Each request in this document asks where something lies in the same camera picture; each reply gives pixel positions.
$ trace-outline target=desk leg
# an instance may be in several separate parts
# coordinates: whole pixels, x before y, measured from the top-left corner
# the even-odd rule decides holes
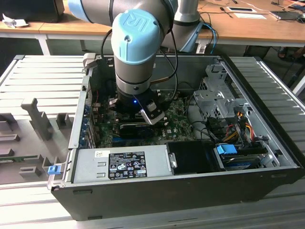
[[[204,54],[207,44],[208,44],[208,41],[199,40],[196,53],[197,54]]]
[[[52,55],[48,47],[48,38],[46,34],[37,34],[36,39],[39,41],[43,55]]]
[[[84,52],[87,51],[85,41],[80,40],[80,42],[81,42],[81,50],[84,51]]]
[[[299,94],[304,90],[305,88],[305,76],[301,79],[301,81],[296,85],[294,90],[292,91],[296,96],[299,96]]]

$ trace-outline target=red wire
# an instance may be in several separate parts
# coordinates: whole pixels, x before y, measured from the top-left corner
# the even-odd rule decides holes
[[[232,124],[232,125],[229,125],[229,126],[228,126],[226,136],[228,136],[228,133],[229,133],[229,128],[230,128],[230,127],[232,127],[232,126],[234,126],[234,125]]]

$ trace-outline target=yellow wire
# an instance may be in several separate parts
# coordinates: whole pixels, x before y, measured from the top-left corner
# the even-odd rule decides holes
[[[227,137],[227,138],[224,140],[224,142],[226,142],[226,141],[232,139],[232,138],[235,137],[236,135],[237,135],[237,131],[235,131],[231,136]]]

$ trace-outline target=paper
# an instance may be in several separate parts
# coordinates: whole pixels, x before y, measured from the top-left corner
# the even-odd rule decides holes
[[[234,13],[238,18],[251,18],[251,19],[267,19],[261,14],[252,14],[252,13]]]
[[[11,28],[15,29],[16,27],[23,27],[23,26],[28,26],[29,25],[23,19],[15,20],[15,19],[6,17],[4,14],[2,14],[2,16],[3,16],[2,22],[4,24],[6,24],[8,27],[11,27]]]

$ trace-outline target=blue drive latch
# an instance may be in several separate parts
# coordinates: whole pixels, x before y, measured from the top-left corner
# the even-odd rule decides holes
[[[218,154],[237,154],[237,150],[234,145],[223,144],[217,147]]]

